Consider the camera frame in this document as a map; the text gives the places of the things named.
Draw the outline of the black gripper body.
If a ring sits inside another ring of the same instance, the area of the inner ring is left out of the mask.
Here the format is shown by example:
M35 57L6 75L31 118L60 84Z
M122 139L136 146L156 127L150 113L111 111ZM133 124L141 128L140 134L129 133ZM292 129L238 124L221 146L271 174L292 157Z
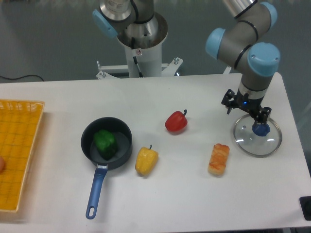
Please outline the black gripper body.
M235 100L237 101L239 109L247 112L252 118L257 118L263 98L249 99L248 97L244 97L241 93L238 93Z

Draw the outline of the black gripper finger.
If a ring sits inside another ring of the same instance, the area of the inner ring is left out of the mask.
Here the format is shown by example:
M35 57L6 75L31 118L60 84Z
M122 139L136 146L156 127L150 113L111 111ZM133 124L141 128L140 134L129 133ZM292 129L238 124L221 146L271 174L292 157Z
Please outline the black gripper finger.
M230 114L232 109L239 108L239 104L237 101L237 95L231 89L227 90L227 92L225 93L225 95L221 101L221 104L226 107L227 114Z
M271 113L271 108L270 107L259 107L253 116L253 119L256 123L259 124L266 124Z

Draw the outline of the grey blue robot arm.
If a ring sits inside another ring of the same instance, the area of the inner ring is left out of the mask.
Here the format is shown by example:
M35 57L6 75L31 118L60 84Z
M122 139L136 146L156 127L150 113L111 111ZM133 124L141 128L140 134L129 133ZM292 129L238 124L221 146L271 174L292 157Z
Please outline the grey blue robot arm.
M259 39L277 20L273 5L256 0L226 0L236 20L233 29L217 28L209 35L207 54L242 74L237 93L227 91L222 104L247 112L255 124L266 124L271 113L261 102L276 73L279 50ZM97 27L117 38L125 49L131 77L159 77L169 73L162 68L162 43L168 34L164 17L154 10L151 0L103 0L92 13Z

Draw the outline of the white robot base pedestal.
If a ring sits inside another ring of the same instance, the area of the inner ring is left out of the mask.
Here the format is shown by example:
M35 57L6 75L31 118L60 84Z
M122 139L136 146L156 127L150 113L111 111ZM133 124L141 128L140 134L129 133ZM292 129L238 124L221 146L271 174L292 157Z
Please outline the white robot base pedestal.
M136 77L172 77L178 74L183 59L174 57L170 63L162 62L162 44L168 35L168 24L159 13L146 23L132 23L117 39L123 46L126 65L98 66L98 79L112 79L117 74Z

